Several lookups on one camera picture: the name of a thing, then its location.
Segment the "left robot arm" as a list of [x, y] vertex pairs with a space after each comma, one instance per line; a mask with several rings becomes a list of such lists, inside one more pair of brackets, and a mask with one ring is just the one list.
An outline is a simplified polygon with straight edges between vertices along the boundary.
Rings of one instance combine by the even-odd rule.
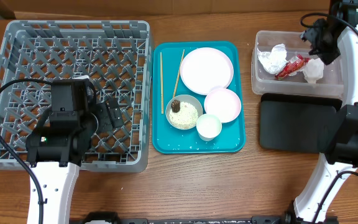
[[26, 138], [31, 183], [28, 223], [68, 223], [71, 199], [85, 152], [94, 134], [120, 128], [116, 98], [97, 102], [88, 79], [57, 80], [51, 85], [51, 106]]

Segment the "grey bowl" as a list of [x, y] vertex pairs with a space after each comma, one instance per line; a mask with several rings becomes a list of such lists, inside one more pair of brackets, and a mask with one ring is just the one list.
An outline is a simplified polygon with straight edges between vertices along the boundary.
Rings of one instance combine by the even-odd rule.
[[203, 114], [203, 107], [201, 105], [201, 103], [194, 97], [194, 96], [191, 96], [191, 95], [178, 95], [174, 98], [172, 98], [169, 102], [168, 102], [168, 105], [166, 107], [166, 110], [165, 110], [165, 116], [166, 116], [166, 119], [168, 121], [168, 123], [173, 126], [171, 124], [171, 122], [169, 121], [169, 112], [170, 112], [170, 109], [171, 109], [171, 103], [173, 100], [179, 100], [179, 101], [183, 101], [183, 102], [187, 102], [187, 103], [190, 103], [192, 104], [198, 111], [198, 118]]

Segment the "teal plastic serving tray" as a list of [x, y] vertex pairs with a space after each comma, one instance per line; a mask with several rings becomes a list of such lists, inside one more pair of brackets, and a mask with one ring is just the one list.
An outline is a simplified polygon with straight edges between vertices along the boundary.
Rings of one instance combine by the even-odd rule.
[[[163, 154], [196, 154], [196, 153], [235, 153], [246, 143], [246, 126], [244, 112], [229, 123], [223, 124], [223, 130], [212, 141], [199, 137], [196, 128], [180, 130], [171, 126], [164, 114], [161, 114], [160, 99], [160, 52], [163, 55], [163, 90], [164, 106], [172, 99], [178, 68], [183, 49], [185, 55], [192, 50], [212, 47], [224, 52], [234, 66], [234, 78], [228, 88], [242, 98], [241, 74], [237, 48], [228, 41], [207, 42], [167, 42], [160, 44], [153, 55], [153, 94], [152, 94], [152, 142], [154, 148]], [[194, 96], [200, 103], [205, 97], [189, 90], [180, 81], [176, 95]]]

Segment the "red snack wrapper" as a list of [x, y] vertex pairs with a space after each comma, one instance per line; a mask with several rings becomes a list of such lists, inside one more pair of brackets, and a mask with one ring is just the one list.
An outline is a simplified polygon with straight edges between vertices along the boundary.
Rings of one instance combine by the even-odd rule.
[[288, 76], [295, 75], [299, 70], [301, 70], [308, 62], [310, 58], [303, 57], [301, 55], [296, 55], [292, 57], [287, 64], [284, 66], [283, 70], [275, 75], [276, 80], [283, 80]]

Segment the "pile of white rice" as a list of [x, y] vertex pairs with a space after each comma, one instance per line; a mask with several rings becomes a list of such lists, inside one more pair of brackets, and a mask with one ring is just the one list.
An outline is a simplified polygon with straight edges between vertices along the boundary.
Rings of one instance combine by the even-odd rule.
[[170, 109], [168, 117], [174, 127], [178, 129], [190, 129], [196, 125], [198, 111], [192, 104], [181, 101], [180, 111], [173, 113], [172, 109]]

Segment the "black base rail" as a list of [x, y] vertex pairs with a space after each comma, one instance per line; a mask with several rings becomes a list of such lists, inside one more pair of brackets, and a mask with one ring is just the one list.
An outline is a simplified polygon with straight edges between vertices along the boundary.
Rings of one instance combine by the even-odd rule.
[[289, 212], [282, 216], [253, 216], [250, 218], [208, 218], [208, 219], [165, 219], [165, 220], [148, 220], [146, 218], [119, 218], [117, 213], [109, 212], [114, 215], [114, 219], [97, 220], [95, 217], [88, 217], [82, 220], [70, 220], [69, 224], [80, 223], [120, 223], [120, 224], [290, 224], [290, 223], [308, 223], [298, 220]]

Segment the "clear plastic waste bin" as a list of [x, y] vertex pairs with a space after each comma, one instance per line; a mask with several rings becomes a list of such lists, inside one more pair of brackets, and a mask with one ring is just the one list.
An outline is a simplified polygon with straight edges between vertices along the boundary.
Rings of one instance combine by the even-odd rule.
[[267, 72], [257, 53], [269, 52], [274, 46], [283, 44], [287, 51], [287, 60], [296, 55], [317, 59], [316, 55], [309, 55], [310, 45], [300, 39], [299, 32], [261, 30], [256, 34], [253, 59], [251, 63], [252, 91], [255, 94], [281, 93], [289, 95], [319, 96], [341, 99], [344, 93], [344, 85], [340, 71], [339, 60], [326, 65], [323, 77], [316, 83], [308, 83], [303, 72], [298, 72], [292, 77], [283, 80], [275, 79], [274, 75]]

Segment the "grey plastic dishwasher rack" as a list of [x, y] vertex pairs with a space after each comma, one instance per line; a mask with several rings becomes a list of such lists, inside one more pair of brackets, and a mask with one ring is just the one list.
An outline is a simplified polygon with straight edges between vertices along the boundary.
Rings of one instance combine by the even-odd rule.
[[0, 169], [18, 170], [25, 140], [52, 101], [49, 83], [87, 76], [116, 98], [124, 125], [94, 135], [82, 169], [142, 172], [148, 164], [153, 42], [145, 21], [12, 21], [0, 49]]

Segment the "small pink white bowl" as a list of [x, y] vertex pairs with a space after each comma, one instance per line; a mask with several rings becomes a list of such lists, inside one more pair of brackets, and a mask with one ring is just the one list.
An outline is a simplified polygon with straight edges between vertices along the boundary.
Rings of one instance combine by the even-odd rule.
[[204, 99], [204, 109], [207, 114], [217, 116], [222, 123], [234, 121], [242, 111], [239, 96], [227, 88], [211, 91]]

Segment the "white tissue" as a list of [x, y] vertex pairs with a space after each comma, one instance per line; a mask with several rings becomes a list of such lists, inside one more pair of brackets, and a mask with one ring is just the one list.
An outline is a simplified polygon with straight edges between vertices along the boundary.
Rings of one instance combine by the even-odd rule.
[[310, 59], [308, 63], [301, 69], [304, 78], [308, 83], [315, 84], [318, 80], [323, 78], [324, 63], [321, 59]]
[[275, 45], [271, 51], [257, 50], [257, 58], [266, 72], [276, 75], [281, 72], [288, 63], [285, 44]]

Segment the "large white plate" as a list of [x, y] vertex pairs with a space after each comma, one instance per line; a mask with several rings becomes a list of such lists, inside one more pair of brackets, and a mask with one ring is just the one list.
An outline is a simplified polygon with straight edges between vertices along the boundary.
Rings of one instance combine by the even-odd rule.
[[202, 47], [188, 53], [180, 65], [180, 77], [194, 93], [207, 95], [217, 88], [227, 88], [234, 76], [234, 66], [222, 51]]

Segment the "right wooden chopstick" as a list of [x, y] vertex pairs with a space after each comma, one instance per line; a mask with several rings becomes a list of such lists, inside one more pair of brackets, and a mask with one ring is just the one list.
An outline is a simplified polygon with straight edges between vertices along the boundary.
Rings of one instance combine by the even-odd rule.
[[182, 52], [182, 55], [181, 55], [181, 60], [180, 60], [179, 68], [178, 68], [178, 73], [177, 73], [177, 78], [176, 78], [172, 98], [174, 98], [176, 96], [176, 93], [177, 93], [177, 87], [178, 87], [178, 82], [179, 82], [179, 77], [180, 77], [180, 68], [181, 68], [181, 64], [182, 64], [182, 61], [184, 59], [184, 56], [185, 56], [185, 49], [183, 49], [183, 52]]

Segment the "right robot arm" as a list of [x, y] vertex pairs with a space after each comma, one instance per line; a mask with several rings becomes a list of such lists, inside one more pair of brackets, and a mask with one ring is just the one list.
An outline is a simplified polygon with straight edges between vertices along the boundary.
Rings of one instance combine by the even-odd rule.
[[320, 139], [318, 163], [282, 223], [337, 223], [326, 212], [347, 178], [358, 177], [358, 1], [331, 1], [329, 12], [317, 15], [300, 37], [326, 65], [339, 59], [343, 101]]

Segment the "white cup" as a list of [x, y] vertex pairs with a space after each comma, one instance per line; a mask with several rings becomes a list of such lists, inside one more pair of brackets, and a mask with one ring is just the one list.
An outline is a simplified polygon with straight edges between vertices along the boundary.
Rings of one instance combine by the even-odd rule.
[[203, 114], [196, 122], [196, 130], [202, 140], [211, 141], [221, 133], [222, 123], [213, 114]]

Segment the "brown food piece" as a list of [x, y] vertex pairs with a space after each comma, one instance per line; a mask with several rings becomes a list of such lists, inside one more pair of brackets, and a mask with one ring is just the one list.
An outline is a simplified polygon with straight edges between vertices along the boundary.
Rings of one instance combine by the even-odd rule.
[[171, 109], [173, 113], [177, 113], [180, 111], [180, 101], [179, 100], [173, 100], [171, 103]]

